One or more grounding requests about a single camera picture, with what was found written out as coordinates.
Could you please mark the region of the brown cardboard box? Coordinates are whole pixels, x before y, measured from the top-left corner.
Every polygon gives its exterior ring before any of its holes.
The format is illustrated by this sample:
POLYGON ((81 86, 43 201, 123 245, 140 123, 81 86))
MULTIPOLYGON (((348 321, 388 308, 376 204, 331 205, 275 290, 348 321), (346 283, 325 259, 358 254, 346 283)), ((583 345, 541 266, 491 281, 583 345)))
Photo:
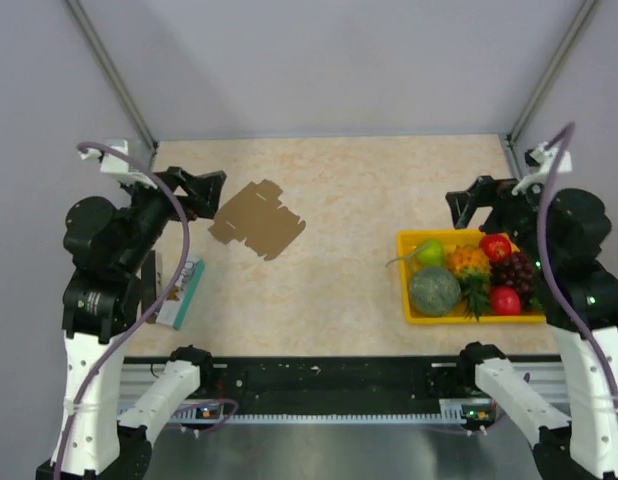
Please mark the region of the brown cardboard box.
POLYGON ((283 205, 282 193, 271 180, 249 182, 218 210, 210 234, 225 245, 242 242, 265 261, 276 259, 306 228, 283 205))

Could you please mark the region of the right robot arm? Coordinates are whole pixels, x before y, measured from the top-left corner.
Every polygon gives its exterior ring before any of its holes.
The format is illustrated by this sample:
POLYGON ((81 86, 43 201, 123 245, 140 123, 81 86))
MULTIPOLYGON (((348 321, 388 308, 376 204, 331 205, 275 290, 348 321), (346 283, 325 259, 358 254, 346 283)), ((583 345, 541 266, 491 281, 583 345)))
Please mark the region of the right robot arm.
POLYGON ((460 353, 455 380, 465 394, 490 395, 524 434, 544 479, 618 479, 618 280, 598 261, 611 231, 604 203, 539 183, 515 192, 514 179, 481 176, 445 199, 453 225, 491 212, 483 233, 505 233, 532 261, 535 292, 558 347, 569 414, 552 407, 493 345, 460 353))

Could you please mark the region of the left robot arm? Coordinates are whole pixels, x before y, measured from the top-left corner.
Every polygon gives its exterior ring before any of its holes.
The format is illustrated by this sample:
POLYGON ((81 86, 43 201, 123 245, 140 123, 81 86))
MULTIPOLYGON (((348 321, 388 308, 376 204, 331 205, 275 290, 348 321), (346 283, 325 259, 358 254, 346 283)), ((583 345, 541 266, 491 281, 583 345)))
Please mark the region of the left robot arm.
POLYGON ((87 197, 66 215, 63 246, 75 271, 63 294, 62 330, 67 354, 63 425, 38 479, 141 479, 163 428, 189 396, 215 387, 211 356, 180 347, 162 374, 125 412, 119 410, 127 332, 141 299, 141 266, 166 224, 178 218, 178 200, 189 220, 215 216, 226 175, 193 176, 179 167, 158 173, 161 191, 127 187, 131 204, 87 197))

